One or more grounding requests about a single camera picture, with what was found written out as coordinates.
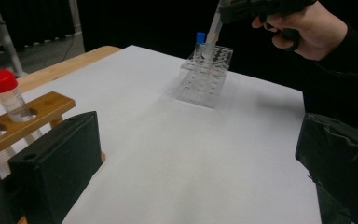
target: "table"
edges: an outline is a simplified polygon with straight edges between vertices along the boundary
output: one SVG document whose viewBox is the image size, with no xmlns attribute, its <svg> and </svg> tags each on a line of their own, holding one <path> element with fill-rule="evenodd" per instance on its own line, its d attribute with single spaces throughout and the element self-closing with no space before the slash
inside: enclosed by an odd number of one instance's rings
<svg viewBox="0 0 358 224">
<path fill-rule="evenodd" d="M 98 113 L 106 162 L 63 223 L 321 223 L 301 92 L 228 72 L 216 109 L 192 105 L 172 96 L 183 62 L 130 46 L 24 92 Z"/>
</svg>

